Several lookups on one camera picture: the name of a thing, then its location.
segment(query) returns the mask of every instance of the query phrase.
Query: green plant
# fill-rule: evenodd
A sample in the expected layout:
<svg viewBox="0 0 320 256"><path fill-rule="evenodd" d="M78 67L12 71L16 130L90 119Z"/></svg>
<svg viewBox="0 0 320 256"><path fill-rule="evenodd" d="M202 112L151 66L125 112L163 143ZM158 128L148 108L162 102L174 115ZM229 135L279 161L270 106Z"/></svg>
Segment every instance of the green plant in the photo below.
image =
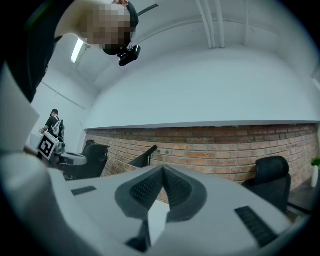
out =
<svg viewBox="0 0 320 256"><path fill-rule="evenodd" d="M315 157L311 161L312 166L320 166L320 157Z"/></svg>

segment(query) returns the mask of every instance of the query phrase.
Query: potted plant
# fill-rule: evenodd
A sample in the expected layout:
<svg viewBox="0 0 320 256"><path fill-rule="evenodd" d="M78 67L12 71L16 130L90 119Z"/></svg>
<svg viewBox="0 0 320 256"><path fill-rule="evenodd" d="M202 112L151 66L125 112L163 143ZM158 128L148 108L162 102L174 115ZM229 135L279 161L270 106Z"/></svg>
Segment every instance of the potted plant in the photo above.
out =
<svg viewBox="0 0 320 256"><path fill-rule="evenodd" d="M318 181L320 157L313 158L311 161L311 165L313 166L311 187L314 188L317 185L317 181Z"/></svg>

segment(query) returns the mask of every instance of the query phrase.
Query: black camera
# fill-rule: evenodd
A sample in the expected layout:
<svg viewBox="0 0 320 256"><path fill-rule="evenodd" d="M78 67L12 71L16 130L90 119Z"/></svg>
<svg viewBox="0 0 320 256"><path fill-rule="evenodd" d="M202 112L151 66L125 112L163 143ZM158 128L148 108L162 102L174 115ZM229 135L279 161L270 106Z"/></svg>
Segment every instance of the black camera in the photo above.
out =
<svg viewBox="0 0 320 256"><path fill-rule="evenodd" d="M124 67L125 65L135 61L138 59L140 55L141 47L139 45L136 45L130 49L125 49L121 53L118 54L119 59L119 65Z"/></svg>

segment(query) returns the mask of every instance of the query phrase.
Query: backpack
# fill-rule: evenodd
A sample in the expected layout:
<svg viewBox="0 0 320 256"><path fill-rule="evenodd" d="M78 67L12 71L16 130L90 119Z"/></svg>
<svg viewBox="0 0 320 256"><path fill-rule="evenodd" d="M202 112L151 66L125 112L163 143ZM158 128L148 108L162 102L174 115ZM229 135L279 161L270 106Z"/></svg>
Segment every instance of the backpack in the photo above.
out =
<svg viewBox="0 0 320 256"><path fill-rule="evenodd" d="M64 121L61 119L59 120L56 116L55 119L58 121L54 126L51 126L53 130L53 134L57 137L63 137L63 133L65 131Z"/></svg>

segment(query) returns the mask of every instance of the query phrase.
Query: black shirt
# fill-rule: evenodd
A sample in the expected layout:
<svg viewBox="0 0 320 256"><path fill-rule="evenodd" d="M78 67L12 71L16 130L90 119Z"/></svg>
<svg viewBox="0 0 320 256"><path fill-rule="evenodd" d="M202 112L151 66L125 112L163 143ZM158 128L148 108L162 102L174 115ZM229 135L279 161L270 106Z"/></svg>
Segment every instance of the black shirt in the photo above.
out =
<svg viewBox="0 0 320 256"><path fill-rule="evenodd" d="M9 26L11 40L5 56L16 83L30 102L47 72L56 44L62 38L55 38L58 23L74 0L35 2L16 3L25 15L17 22L15 17L14 27Z"/></svg>
<svg viewBox="0 0 320 256"><path fill-rule="evenodd" d="M59 117L53 117L53 116L50 116L50 118L48 119L48 121L46 122L46 126L49 127L48 129L48 133L50 133L53 137L55 138L58 138L58 136L54 135L54 130L52 129L52 127L55 127L56 123L60 121Z"/></svg>

